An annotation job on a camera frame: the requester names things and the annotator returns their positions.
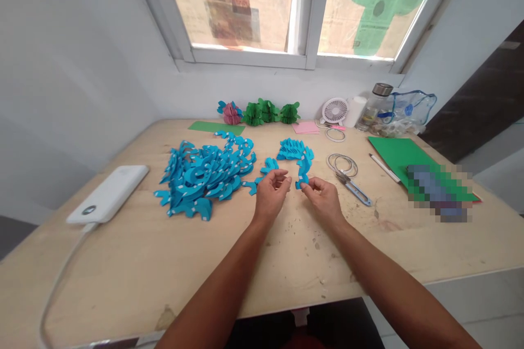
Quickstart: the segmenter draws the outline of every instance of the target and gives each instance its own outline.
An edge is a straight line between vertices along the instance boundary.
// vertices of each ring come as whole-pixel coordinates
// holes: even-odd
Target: white desk fan
[[[343,98],[331,98],[322,106],[321,124],[338,124],[342,127],[342,120],[348,114],[348,103]]]

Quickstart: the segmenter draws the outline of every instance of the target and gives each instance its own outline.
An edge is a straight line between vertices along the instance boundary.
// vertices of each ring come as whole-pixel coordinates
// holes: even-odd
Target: clear plastic pouch
[[[371,133],[385,137],[399,137],[406,132],[418,134],[426,127],[431,108],[437,96],[421,90],[408,93],[391,93],[383,110],[371,126]]]

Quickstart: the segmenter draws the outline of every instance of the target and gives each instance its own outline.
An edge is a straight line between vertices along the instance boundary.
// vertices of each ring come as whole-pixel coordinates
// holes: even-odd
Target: wooden table
[[[248,225],[255,197],[241,188],[230,201],[216,202],[210,222],[199,216],[168,218],[153,197],[171,147],[182,139],[197,146],[225,141],[189,131],[193,121],[160,121],[133,141],[103,173],[95,176],[55,216],[35,230],[0,266],[0,343],[36,347],[38,318],[57,271],[80,235],[66,217],[119,165],[145,164],[149,174],[108,224],[99,227],[73,258],[53,303],[46,331],[55,346],[137,336],[165,328],[166,312],[176,315]],[[281,123],[247,127],[258,160],[245,177],[259,177],[266,157],[280,140],[302,139],[315,154],[311,176],[334,182],[347,220],[420,282],[456,279],[524,265],[524,220],[478,186],[484,203],[472,209],[472,222],[442,224],[428,210],[415,209],[404,187],[373,162],[368,134],[347,130],[343,143],[320,135],[295,135]],[[449,164],[414,137],[431,157]],[[326,166],[331,153],[358,163],[356,184],[373,200],[363,206]],[[296,179],[295,161],[280,161]],[[304,195],[292,187],[272,228],[241,316],[294,309],[364,294],[339,252],[314,219]]]

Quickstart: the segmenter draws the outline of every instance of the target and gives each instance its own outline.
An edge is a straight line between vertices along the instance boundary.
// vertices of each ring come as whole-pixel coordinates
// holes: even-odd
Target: water bottle
[[[360,116],[359,121],[356,124],[357,130],[367,131],[378,112],[382,108],[382,105],[387,101],[388,96],[393,91],[393,86],[386,83],[376,83],[373,87],[373,94],[366,104],[362,116]]]

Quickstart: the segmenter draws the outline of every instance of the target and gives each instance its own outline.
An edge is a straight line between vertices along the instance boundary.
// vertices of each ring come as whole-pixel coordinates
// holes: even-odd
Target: window
[[[175,59],[399,73],[441,0],[147,0]]]

